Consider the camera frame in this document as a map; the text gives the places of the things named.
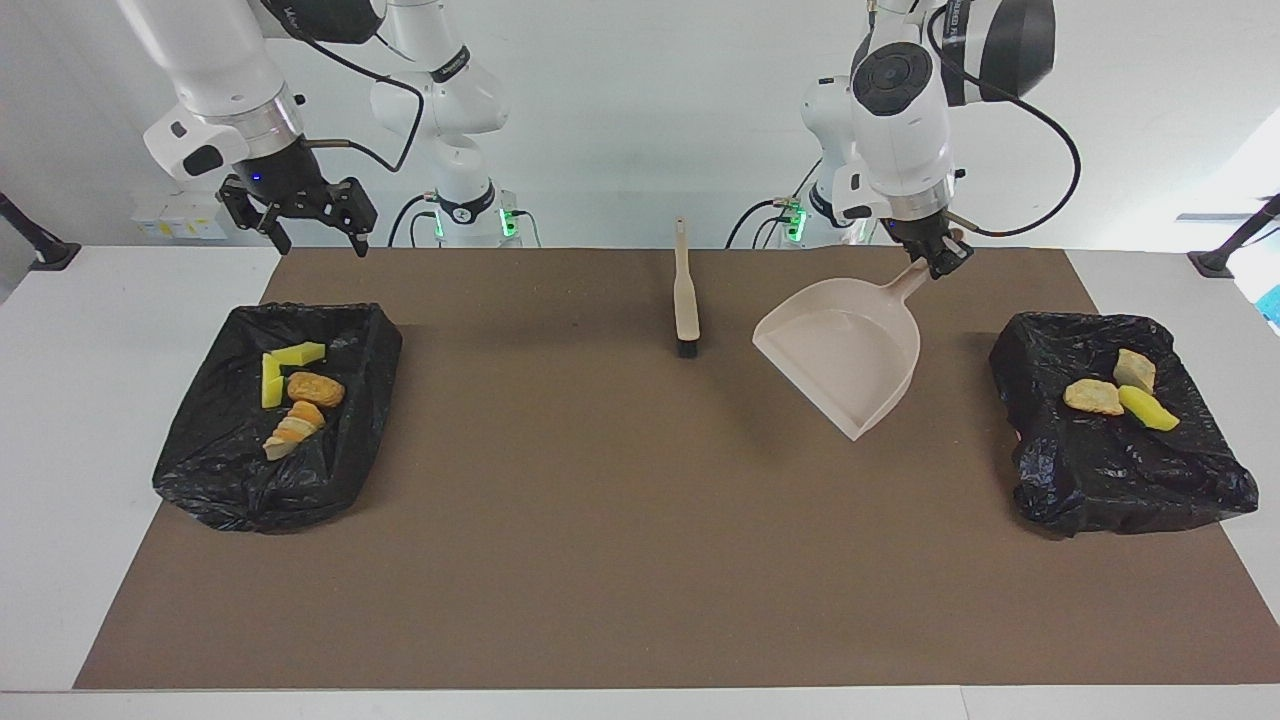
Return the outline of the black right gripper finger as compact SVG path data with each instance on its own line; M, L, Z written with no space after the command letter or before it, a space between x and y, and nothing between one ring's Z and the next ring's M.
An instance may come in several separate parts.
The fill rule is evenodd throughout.
M355 177L334 184L334 219L335 228L346 234L356 256L366 258L370 250L369 236L378 222L378 210Z
M259 209L251 199L247 184L237 174L228 174L224 178L218 188L218 201L225 208L237 228L257 232L282 256L289 254L292 241L279 222L279 206L269 202L265 210Z

